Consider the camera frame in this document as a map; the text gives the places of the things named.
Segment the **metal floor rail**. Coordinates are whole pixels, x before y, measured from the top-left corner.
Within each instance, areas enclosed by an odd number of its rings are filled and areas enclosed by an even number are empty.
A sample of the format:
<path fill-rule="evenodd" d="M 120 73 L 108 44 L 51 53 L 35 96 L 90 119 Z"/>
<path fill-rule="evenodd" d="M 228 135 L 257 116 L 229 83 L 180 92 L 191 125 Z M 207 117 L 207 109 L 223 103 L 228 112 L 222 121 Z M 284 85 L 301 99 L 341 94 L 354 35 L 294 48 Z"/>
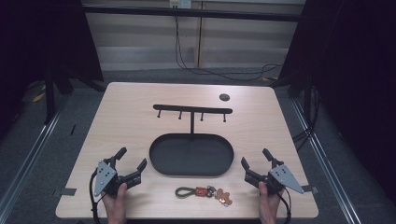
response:
<path fill-rule="evenodd" d="M 318 136 L 315 134 L 314 130 L 309 127 L 308 121 L 305 119 L 303 106 L 298 100 L 292 100 L 292 104 L 302 127 L 308 133 L 307 139 L 309 140 L 309 143 L 317 156 L 318 163 L 320 164 L 323 173 L 326 175 L 333 195 L 335 196 L 347 223 L 362 224 L 357 210 L 347 195 L 347 192 L 341 184 L 336 172 L 334 171 L 322 144 L 318 140 Z"/>
<path fill-rule="evenodd" d="M 4 223 L 7 220 L 7 217 L 11 212 L 15 202 L 17 201 L 29 174 L 32 172 L 39 155 L 50 139 L 50 136 L 55 129 L 62 112 L 64 111 L 64 107 L 68 102 L 68 99 L 68 95 L 61 97 L 59 107 L 55 110 L 49 121 L 46 122 L 43 128 L 40 130 L 40 134 L 29 150 L 29 154 L 24 159 L 21 168 L 16 173 L 16 176 L 12 179 L 12 182 L 4 193 L 4 196 L 0 199 L 0 223 Z"/>

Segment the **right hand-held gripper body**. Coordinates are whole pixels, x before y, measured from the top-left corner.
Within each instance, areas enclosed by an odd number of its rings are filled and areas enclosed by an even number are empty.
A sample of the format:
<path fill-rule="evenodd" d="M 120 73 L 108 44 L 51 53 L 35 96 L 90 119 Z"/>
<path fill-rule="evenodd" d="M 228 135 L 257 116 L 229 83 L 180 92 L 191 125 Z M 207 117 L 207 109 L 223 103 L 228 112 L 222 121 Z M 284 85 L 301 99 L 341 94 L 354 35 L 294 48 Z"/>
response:
<path fill-rule="evenodd" d="M 259 187 L 260 182 L 264 182 L 269 194 L 277 194 L 283 188 L 289 188 L 301 194 L 304 193 L 302 186 L 285 164 L 271 169 L 267 175 L 259 175 L 252 170 L 249 174 L 245 172 L 245 181 L 255 188 Z"/>

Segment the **green and orange keychain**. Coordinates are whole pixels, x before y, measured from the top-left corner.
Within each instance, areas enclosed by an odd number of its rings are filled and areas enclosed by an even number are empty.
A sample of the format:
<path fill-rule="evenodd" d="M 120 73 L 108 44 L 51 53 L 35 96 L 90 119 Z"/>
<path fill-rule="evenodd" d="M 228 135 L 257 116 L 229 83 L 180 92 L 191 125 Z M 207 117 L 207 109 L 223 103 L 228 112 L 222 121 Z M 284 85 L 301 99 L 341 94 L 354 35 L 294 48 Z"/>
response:
<path fill-rule="evenodd" d="M 216 189 L 213 186 L 196 188 L 180 187 L 175 190 L 175 195 L 179 199 L 185 199 L 190 196 L 214 198 L 225 207 L 233 204 L 229 192 L 226 192 L 223 189 Z"/>

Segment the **person's left hand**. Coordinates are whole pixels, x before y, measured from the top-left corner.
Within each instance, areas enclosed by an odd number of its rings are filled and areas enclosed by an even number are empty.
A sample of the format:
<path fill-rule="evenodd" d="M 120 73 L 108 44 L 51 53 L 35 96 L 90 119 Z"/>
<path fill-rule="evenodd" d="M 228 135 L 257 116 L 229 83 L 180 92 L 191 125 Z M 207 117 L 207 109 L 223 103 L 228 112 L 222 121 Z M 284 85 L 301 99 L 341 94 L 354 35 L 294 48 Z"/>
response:
<path fill-rule="evenodd" d="M 126 208 L 124 198 L 127 191 L 127 185 L 121 184 L 116 196 L 107 195 L 102 192 L 102 201 L 106 209 L 107 224 L 125 224 Z"/>

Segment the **black key rack with tray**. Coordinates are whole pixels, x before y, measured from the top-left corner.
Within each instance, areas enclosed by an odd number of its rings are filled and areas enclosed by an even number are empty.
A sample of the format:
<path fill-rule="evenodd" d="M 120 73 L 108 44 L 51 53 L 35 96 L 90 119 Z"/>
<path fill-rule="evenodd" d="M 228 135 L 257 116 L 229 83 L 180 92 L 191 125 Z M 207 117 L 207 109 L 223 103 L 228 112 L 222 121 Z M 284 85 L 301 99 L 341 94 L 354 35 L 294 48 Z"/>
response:
<path fill-rule="evenodd" d="M 171 176 L 219 176 L 226 173 L 234 158 L 230 142 L 213 133 L 196 133 L 194 131 L 195 114 L 220 114 L 223 121 L 233 113 L 231 108 L 200 107 L 186 105 L 154 105 L 157 117 L 163 111 L 190 113 L 190 131 L 188 133 L 165 133 L 157 137 L 149 148 L 149 158 L 154 169 Z"/>

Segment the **dark curtain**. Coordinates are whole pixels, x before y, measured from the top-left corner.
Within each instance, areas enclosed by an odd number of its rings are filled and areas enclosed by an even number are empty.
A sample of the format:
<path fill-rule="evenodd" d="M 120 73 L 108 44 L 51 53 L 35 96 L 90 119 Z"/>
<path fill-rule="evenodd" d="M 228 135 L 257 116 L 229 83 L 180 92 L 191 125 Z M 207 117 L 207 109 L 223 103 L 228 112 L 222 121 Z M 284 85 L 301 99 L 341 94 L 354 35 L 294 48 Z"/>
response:
<path fill-rule="evenodd" d="M 70 93 L 71 78 L 105 89 L 82 1 L 0 0 L 0 137 L 30 83 L 50 80 Z"/>
<path fill-rule="evenodd" d="M 280 80 L 317 87 L 357 158 L 396 204 L 396 0 L 305 0 Z"/>

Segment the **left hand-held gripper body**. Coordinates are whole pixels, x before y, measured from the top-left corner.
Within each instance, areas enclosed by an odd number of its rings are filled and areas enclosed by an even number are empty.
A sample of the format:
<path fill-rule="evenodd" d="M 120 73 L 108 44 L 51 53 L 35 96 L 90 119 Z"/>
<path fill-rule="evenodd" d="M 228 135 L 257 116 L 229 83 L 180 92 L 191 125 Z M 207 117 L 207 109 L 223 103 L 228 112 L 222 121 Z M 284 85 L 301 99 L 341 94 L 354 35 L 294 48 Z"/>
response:
<path fill-rule="evenodd" d="M 117 195 L 119 187 L 123 183 L 127 185 L 127 189 L 141 183 L 142 164 L 139 164 L 136 170 L 129 175 L 119 175 L 116 161 L 116 158 L 110 158 L 98 162 L 93 188 L 94 197 L 99 196 L 102 192 L 108 195 Z"/>

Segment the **person's right hand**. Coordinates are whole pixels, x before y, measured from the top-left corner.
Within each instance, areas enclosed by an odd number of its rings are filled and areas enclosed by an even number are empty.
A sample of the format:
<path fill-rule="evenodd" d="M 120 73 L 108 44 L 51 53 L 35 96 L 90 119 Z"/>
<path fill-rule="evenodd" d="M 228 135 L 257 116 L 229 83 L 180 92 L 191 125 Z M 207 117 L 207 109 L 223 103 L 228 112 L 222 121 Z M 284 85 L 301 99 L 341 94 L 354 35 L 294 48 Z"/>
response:
<path fill-rule="evenodd" d="M 264 182 L 259 183 L 259 191 L 259 219 L 261 224 L 276 224 L 276 215 L 280 204 L 279 197 L 269 194 Z"/>

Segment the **black metal stand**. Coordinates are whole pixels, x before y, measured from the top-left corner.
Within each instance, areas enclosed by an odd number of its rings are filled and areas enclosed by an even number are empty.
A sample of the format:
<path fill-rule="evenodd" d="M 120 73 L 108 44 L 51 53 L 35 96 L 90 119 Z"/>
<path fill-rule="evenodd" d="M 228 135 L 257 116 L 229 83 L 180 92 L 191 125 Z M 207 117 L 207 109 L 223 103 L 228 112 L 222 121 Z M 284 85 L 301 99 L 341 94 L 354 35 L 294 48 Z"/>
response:
<path fill-rule="evenodd" d="M 54 95 L 54 87 L 58 88 L 58 91 L 61 94 L 71 94 L 74 90 L 71 82 L 69 81 L 69 75 L 67 70 L 60 67 L 48 67 L 45 75 L 45 93 L 46 93 L 46 106 L 47 106 L 47 115 L 45 124 L 49 124 L 50 121 L 55 116 L 55 95 Z"/>

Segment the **black horizontal bar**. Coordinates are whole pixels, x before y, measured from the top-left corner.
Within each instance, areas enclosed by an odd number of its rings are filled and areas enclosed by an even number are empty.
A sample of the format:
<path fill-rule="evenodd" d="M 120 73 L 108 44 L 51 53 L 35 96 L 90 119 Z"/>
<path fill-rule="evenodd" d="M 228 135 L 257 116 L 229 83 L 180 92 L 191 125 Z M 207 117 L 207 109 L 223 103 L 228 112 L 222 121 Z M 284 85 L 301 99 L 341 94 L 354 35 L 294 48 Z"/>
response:
<path fill-rule="evenodd" d="M 108 13 L 125 15 L 174 16 L 211 19 L 235 19 L 252 21 L 305 21 L 306 17 L 294 14 L 274 14 L 256 12 L 235 12 L 206 9 L 164 8 L 164 7 L 116 7 L 107 5 L 83 4 L 88 13 Z"/>

